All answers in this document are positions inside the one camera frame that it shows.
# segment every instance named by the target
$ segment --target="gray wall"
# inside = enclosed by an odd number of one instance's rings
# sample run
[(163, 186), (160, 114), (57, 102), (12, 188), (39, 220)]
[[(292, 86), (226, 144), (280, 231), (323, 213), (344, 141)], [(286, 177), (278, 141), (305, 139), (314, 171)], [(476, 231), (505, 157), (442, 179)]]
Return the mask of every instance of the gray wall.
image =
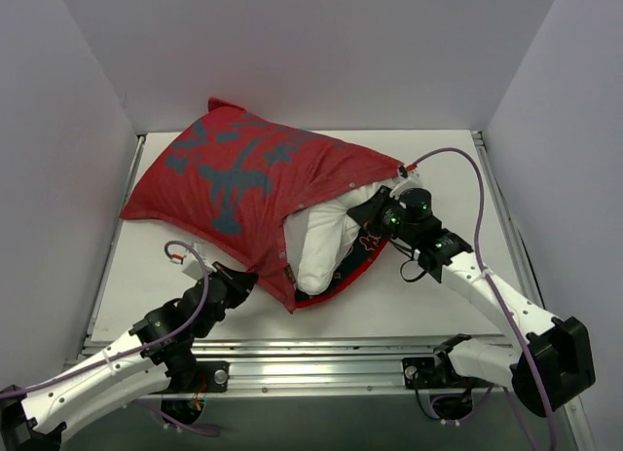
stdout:
[(547, 305), (589, 327), (583, 402), (601, 451), (623, 442), (623, 0), (556, 0), (488, 129)]
[(554, 0), (65, 0), (141, 132), (483, 128)]
[(77, 349), (135, 147), (62, 0), (0, 0), (0, 144), (0, 386), (27, 386)]

